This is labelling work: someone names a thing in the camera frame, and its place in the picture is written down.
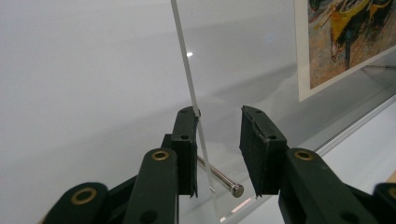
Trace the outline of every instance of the painting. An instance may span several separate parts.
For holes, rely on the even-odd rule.
[[[300,101],[396,49],[395,0],[295,0]]]

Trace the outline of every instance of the metal rod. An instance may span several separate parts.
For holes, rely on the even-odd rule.
[[[198,166],[205,170],[204,159],[197,156],[197,161]],[[241,197],[244,193],[244,187],[242,185],[233,182],[229,177],[227,177],[227,175],[223,174],[215,167],[210,166],[210,173],[224,188],[230,191],[235,198]]]
[[[364,66],[364,68],[377,68],[377,69],[396,70],[396,66],[384,65],[384,64],[368,64],[368,65]]]

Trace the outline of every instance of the colorful picture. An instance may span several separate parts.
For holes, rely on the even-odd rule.
[[[297,37],[301,32],[308,32],[309,51],[297,50],[298,57],[309,54],[309,65],[303,64],[307,66],[303,72],[309,71],[309,90],[335,77],[345,77],[372,62],[372,59],[394,50],[396,1],[307,1],[305,12],[308,27],[301,29],[297,26]]]

